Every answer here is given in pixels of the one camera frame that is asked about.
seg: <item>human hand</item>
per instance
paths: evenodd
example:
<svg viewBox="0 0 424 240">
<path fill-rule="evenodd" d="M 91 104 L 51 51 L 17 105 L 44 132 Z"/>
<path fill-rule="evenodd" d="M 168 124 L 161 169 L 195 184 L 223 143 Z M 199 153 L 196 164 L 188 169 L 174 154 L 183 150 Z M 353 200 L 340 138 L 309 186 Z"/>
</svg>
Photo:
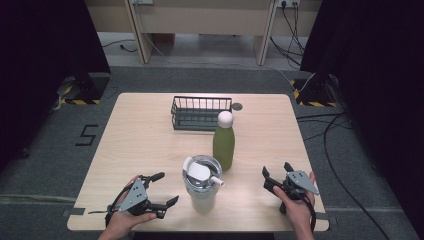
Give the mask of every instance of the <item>human hand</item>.
<svg viewBox="0 0 424 240">
<path fill-rule="evenodd" d="M 315 183 L 315 174 L 311 172 L 309 179 Z M 275 194 L 286 205 L 286 215 L 289 218 L 297 239 L 314 239 L 311 231 L 311 212 L 308 206 L 302 200 L 291 200 L 281 188 L 274 186 Z M 314 194 L 306 191 L 306 196 L 309 198 L 312 207 L 315 205 Z"/>
<path fill-rule="evenodd" d="M 135 176 L 126 186 L 134 183 L 137 178 L 138 176 Z M 118 202 L 123 202 L 127 194 L 128 191 L 122 194 Z M 156 214 L 154 213 L 145 213 L 140 216 L 133 216 L 127 211 L 116 211 L 112 215 L 109 225 L 106 227 L 105 231 L 103 231 L 103 233 L 100 235 L 99 240 L 116 240 L 123 238 L 131 231 L 131 229 L 135 225 L 148 222 L 155 218 Z"/>
</svg>

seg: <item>white lid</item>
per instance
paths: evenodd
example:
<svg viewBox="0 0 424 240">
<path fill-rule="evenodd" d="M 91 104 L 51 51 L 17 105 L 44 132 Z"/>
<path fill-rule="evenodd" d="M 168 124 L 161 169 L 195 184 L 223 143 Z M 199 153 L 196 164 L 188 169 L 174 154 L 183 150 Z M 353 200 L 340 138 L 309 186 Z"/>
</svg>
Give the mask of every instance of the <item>white lid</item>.
<svg viewBox="0 0 424 240">
<path fill-rule="evenodd" d="M 218 115 L 218 126 L 222 128 L 230 128 L 233 126 L 234 117 L 229 111 L 222 111 Z"/>
</svg>

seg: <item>black wire basket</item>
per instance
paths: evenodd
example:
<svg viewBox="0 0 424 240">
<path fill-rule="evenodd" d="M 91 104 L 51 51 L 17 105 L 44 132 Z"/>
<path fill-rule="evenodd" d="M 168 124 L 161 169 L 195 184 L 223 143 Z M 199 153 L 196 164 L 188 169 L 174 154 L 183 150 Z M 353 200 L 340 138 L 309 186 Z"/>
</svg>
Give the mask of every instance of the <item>black wire basket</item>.
<svg viewBox="0 0 424 240">
<path fill-rule="evenodd" d="M 175 96 L 172 103 L 174 130 L 215 131 L 218 114 L 231 112 L 231 98 Z"/>
</svg>

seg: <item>metal cup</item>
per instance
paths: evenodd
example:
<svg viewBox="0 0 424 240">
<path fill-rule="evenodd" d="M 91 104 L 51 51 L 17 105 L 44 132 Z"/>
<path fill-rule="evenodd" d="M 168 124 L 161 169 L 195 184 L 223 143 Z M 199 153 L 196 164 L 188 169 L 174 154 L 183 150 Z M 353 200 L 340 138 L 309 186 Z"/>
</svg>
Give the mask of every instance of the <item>metal cup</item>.
<svg viewBox="0 0 424 240">
<path fill-rule="evenodd" d="M 224 182 L 219 162 L 206 155 L 188 157 L 183 164 L 183 180 L 193 208 L 207 213 L 215 206 L 216 194 Z"/>
</svg>

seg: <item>bottle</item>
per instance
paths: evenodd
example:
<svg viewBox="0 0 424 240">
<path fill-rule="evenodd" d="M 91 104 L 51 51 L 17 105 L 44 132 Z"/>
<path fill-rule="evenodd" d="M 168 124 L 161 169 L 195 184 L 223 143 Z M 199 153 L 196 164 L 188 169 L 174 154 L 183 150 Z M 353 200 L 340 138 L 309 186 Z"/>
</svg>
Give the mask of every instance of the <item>bottle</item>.
<svg viewBox="0 0 424 240">
<path fill-rule="evenodd" d="M 222 171 L 230 169 L 233 163 L 235 137 L 233 114 L 222 111 L 218 115 L 218 126 L 213 136 L 213 157 L 221 164 Z"/>
</svg>

